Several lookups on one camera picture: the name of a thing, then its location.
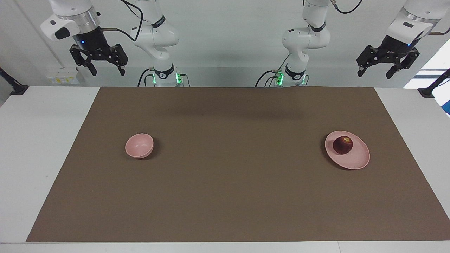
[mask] white table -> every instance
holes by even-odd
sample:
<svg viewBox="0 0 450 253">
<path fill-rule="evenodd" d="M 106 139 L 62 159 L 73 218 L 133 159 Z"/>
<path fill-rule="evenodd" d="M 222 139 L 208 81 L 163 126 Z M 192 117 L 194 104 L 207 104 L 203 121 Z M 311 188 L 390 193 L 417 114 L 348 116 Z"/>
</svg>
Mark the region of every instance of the white table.
<svg viewBox="0 0 450 253">
<path fill-rule="evenodd" d="M 0 252 L 448 253 L 439 242 L 25 243 L 98 87 L 30 87 L 0 108 Z M 450 118 L 416 90 L 376 89 L 450 216 Z"/>
</svg>

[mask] apple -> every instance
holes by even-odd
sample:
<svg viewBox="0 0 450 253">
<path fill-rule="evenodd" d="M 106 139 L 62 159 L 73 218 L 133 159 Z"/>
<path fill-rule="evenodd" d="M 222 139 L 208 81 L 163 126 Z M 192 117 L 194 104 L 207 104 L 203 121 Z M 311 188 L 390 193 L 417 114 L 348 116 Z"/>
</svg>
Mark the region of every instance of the apple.
<svg viewBox="0 0 450 253">
<path fill-rule="evenodd" d="M 341 136 L 333 142 L 333 149 L 338 154 L 348 154 L 352 148 L 353 141 L 348 136 Z"/>
</svg>

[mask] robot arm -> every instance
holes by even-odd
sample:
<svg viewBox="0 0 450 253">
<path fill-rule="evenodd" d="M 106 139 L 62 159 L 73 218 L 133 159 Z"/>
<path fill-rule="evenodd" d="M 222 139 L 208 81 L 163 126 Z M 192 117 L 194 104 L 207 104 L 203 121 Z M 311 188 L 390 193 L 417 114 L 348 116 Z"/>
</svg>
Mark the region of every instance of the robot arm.
<svg viewBox="0 0 450 253">
<path fill-rule="evenodd" d="M 410 68 L 420 55 L 414 46 L 431 33 L 449 7 L 450 0 L 408 0 L 387 29 L 381 46 L 367 46 L 356 60 L 358 76 L 378 63 L 394 63 L 386 74 L 388 79 L 397 71 Z"/>
<path fill-rule="evenodd" d="M 289 50 L 289 59 L 283 70 L 283 82 L 278 87 L 298 85 L 306 72 L 309 56 L 306 49 L 324 48 L 330 42 L 330 32 L 325 27 L 330 0 L 306 0 L 303 19 L 308 27 L 287 30 L 283 35 L 283 45 Z"/>
<path fill-rule="evenodd" d="M 89 68 L 92 75 L 97 70 L 91 63 L 107 61 L 117 66 L 121 75 L 125 75 L 128 63 L 122 46 L 109 46 L 102 30 L 98 13 L 90 0 L 49 0 L 53 15 L 41 24 L 41 30 L 53 41 L 72 36 L 76 45 L 72 45 L 70 53 L 78 66 Z"/>
<path fill-rule="evenodd" d="M 162 14 L 158 0 L 135 0 L 136 5 L 144 14 L 145 24 L 142 26 L 135 45 L 153 59 L 155 86 L 174 87 L 180 84 L 178 73 L 173 65 L 170 54 L 165 47 L 177 45 L 180 41 L 178 31 Z M 131 35 L 135 36 L 137 29 L 133 28 Z"/>
</svg>

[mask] pink plate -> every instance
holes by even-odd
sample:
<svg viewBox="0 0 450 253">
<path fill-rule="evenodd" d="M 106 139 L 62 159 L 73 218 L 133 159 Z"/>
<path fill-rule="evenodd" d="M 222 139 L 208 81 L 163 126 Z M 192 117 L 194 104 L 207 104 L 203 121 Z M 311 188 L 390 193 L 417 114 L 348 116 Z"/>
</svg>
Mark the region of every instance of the pink plate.
<svg viewBox="0 0 450 253">
<path fill-rule="evenodd" d="M 126 153 L 135 159 L 143 159 L 153 151 L 153 138 L 148 134 L 132 136 L 125 144 Z"/>
<path fill-rule="evenodd" d="M 348 136 L 353 141 L 353 148 L 348 154 L 338 154 L 333 149 L 333 142 L 341 136 Z M 325 149 L 335 163 L 346 169 L 359 170 L 366 167 L 370 161 L 367 145 L 358 136 L 349 132 L 336 131 L 329 134 L 325 140 Z"/>
</svg>

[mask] brown tabletop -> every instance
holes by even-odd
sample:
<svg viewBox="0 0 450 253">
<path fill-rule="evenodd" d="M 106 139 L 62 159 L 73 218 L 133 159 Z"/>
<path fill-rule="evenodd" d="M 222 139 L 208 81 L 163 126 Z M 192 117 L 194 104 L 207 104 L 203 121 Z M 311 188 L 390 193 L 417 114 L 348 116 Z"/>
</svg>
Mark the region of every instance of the brown tabletop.
<svg viewBox="0 0 450 253">
<path fill-rule="evenodd" d="M 329 159 L 336 130 L 367 167 Z M 450 240 L 450 221 L 375 90 L 324 87 L 101 88 L 27 239 L 358 240 Z"/>
</svg>

